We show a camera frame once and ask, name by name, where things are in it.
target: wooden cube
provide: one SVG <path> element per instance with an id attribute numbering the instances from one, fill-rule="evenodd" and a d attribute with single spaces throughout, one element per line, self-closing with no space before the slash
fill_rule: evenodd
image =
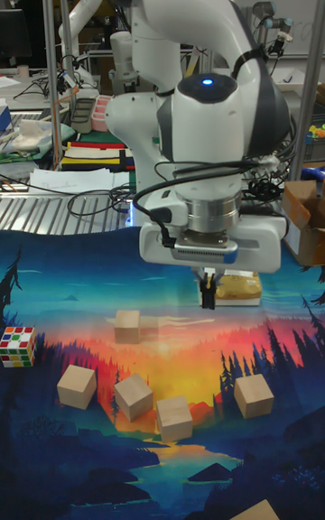
<path id="1" fill-rule="evenodd" d="M 115 326 L 116 343 L 140 342 L 140 311 L 118 311 Z"/>
<path id="2" fill-rule="evenodd" d="M 193 420 L 184 395 L 157 402 L 157 421 L 162 441 L 177 441 L 190 438 Z"/>
<path id="3" fill-rule="evenodd" d="M 57 387 L 62 404 L 86 410 L 97 388 L 95 371 L 68 366 Z"/>
<path id="4" fill-rule="evenodd" d="M 245 419 L 271 413 L 274 395 L 262 374 L 238 377 L 234 397 Z"/>
<path id="5" fill-rule="evenodd" d="M 129 422 L 153 409 L 153 391 L 139 376 L 134 374 L 114 386 L 116 403 Z"/>
<path id="6" fill-rule="evenodd" d="M 267 500 L 263 500 L 242 512 L 241 514 L 234 516 L 231 520 L 279 520 L 275 511 L 270 507 Z"/>

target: black cable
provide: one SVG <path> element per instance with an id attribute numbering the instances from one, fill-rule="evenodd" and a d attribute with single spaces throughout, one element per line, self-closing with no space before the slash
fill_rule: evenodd
<path id="1" fill-rule="evenodd" d="M 139 205 L 139 200 L 144 197 L 145 195 L 148 195 L 149 193 L 153 193 L 154 191 L 160 190 L 160 189 L 166 189 L 166 187 L 174 187 L 175 185 L 182 185 L 183 183 L 191 183 L 194 181 L 203 181 L 206 179 L 217 179 L 218 177 L 228 177 L 231 175 L 238 175 L 242 173 L 243 170 L 234 170 L 231 172 L 221 172 L 221 173 L 204 173 L 202 175 L 195 175 L 193 177 L 182 177 L 181 179 L 175 179 L 174 181 L 165 181 L 163 183 L 158 183 L 156 185 L 153 185 L 151 187 L 147 187 L 146 189 L 143 189 L 136 193 L 133 199 L 133 205 L 136 209 L 147 215 L 151 221 L 159 225 L 160 229 L 162 230 L 162 244 L 167 247 L 173 247 L 174 246 L 174 239 L 172 239 L 169 235 L 169 231 L 167 227 L 163 224 L 163 222 L 150 211 L 149 209 L 146 209 L 142 205 Z"/>
<path id="2" fill-rule="evenodd" d="M 274 67 L 272 68 L 272 70 L 271 70 L 271 72 L 270 72 L 270 77 L 272 77 L 272 75 L 274 74 L 274 69 L 275 69 L 277 63 L 279 62 L 279 60 L 280 60 L 280 57 L 278 57 L 278 58 L 276 59 L 276 61 L 275 61 L 275 63 L 274 63 Z"/>
<path id="3" fill-rule="evenodd" d="M 38 87 L 41 92 L 37 91 L 30 91 L 29 89 L 32 87 Z M 45 98 L 49 96 L 48 90 L 46 87 L 43 87 L 39 82 L 36 80 L 32 81 L 28 87 L 26 87 L 21 93 L 18 93 L 18 95 L 14 95 L 14 99 L 17 99 L 18 97 L 21 97 L 22 95 L 25 95 L 28 92 L 28 95 L 43 95 Z"/>
<path id="4" fill-rule="evenodd" d="M 64 61 L 64 59 L 66 59 L 67 57 L 72 57 L 72 59 L 77 60 L 77 57 L 75 57 L 74 54 L 69 53 L 69 54 L 65 54 L 63 57 L 61 57 L 60 64 L 62 64 L 62 62 Z"/>
<path id="5" fill-rule="evenodd" d="M 229 161 L 229 162 L 214 162 L 214 163 L 195 163 L 193 167 L 185 167 L 184 169 L 179 169 L 178 171 L 173 172 L 173 175 L 181 175 L 184 173 L 191 173 L 196 171 L 205 171 L 207 169 L 220 169 L 221 167 L 229 167 L 230 169 L 242 167 L 244 169 L 251 169 L 252 167 L 260 166 L 256 161 Z"/>
<path id="6" fill-rule="evenodd" d="M 200 54 L 204 54 L 206 57 L 208 57 L 207 50 L 208 49 L 199 49 L 199 47 L 195 47 L 197 51 L 199 51 Z"/>
<path id="7" fill-rule="evenodd" d="M 81 213 L 81 212 L 73 211 L 73 204 L 76 199 L 78 199 L 79 197 L 84 197 L 85 195 L 91 195 L 94 193 L 100 194 L 100 195 L 106 194 L 112 200 L 112 204 L 108 205 L 102 209 L 97 209 L 96 211 L 91 211 L 90 213 Z M 111 189 L 111 190 L 99 189 L 99 190 L 84 191 L 81 193 L 74 194 L 73 197 L 71 197 L 71 199 L 68 201 L 67 210 L 70 213 L 70 215 L 73 215 L 74 217 L 78 217 L 78 218 L 89 217 L 91 215 L 97 215 L 98 213 L 103 213 L 104 211 L 108 211 L 109 209 L 113 209 L 114 211 L 117 211 L 118 213 L 127 213 L 128 209 L 116 209 L 116 205 L 123 200 L 130 199 L 133 194 L 134 194 L 134 188 L 129 183 L 126 183 L 125 185 L 121 185 L 120 187 L 115 187 L 114 189 Z"/>
<path id="8" fill-rule="evenodd" d="M 153 167 L 154 169 L 154 172 L 158 175 L 158 177 L 161 177 L 161 179 L 163 179 L 164 181 L 167 181 L 167 179 L 165 177 L 163 177 L 163 175 L 161 173 L 159 173 L 157 167 L 158 165 L 188 165 L 188 164 L 193 164 L 193 165 L 208 165 L 209 163 L 206 163 L 206 162 L 197 162 L 197 161 L 159 161 L 155 164 L 155 166 Z"/>
<path id="9" fill-rule="evenodd" d="M 118 10 L 119 10 L 119 13 L 120 13 L 120 17 L 122 18 L 122 21 L 124 23 L 124 26 L 125 28 L 131 32 L 131 26 L 130 24 L 128 23 L 127 21 L 127 18 L 126 18 L 126 15 L 125 15 L 125 11 L 124 11 L 124 8 L 122 6 L 118 6 Z"/>
<path id="10" fill-rule="evenodd" d="M 25 185 L 26 187 L 31 187 L 32 189 L 38 189 L 41 191 L 48 191 L 49 193 L 58 193 L 58 195 L 74 195 L 74 193 L 68 193 L 66 191 L 55 191 L 54 189 L 45 189 L 45 187 L 38 187 L 37 185 L 31 185 L 31 183 L 22 183 L 19 179 L 14 179 L 14 177 L 9 177 L 8 175 L 2 175 L 0 173 L 0 177 L 3 178 L 4 181 L 13 181 L 14 183 L 19 183 L 20 185 Z"/>

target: metal rack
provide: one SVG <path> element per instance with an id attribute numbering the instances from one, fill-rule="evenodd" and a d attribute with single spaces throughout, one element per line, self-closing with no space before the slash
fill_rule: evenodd
<path id="1" fill-rule="evenodd" d="M 69 196 L 51 193 L 3 193 L 0 195 L 0 230 L 62 236 L 106 233 L 126 227 L 128 213 L 111 209 L 108 196 L 78 197 L 73 210 L 79 216 L 69 213 L 69 200 Z M 129 205 L 121 201 L 119 208 L 128 209 Z M 92 214 L 101 209 L 105 211 Z"/>

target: rubik's cube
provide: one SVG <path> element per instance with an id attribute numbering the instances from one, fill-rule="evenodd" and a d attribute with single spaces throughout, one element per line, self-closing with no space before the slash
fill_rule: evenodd
<path id="1" fill-rule="evenodd" d="M 0 341 L 4 367 L 32 367 L 36 352 L 34 328 L 6 328 Z"/>

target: colorful fabric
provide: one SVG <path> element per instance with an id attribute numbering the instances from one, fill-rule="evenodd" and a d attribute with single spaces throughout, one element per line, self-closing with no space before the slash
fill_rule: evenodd
<path id="1" fill-rule="evenodd" d="M 0 241 L 0 335 L 38 334 L 33 368 L 0 366 L 1 520 L 229 520 L 264 499 L 324 519 L 324 270 L 284 249 L 259 308 L 212 311 L 190 269 L 141 260 L 137 229 Z M 117 310 L 141 311 L 140 344 L 115 343 Z M 86 411 L 59 402 L 68 364 L 97 372 Z M 154 405 L 130 423 L 114 384 L 134 373 Z M 274 408 L 244 420 L 234 382 L 261 373 Z M 156 401 L 175 395 L 193 435 L 164 444 Z"/>

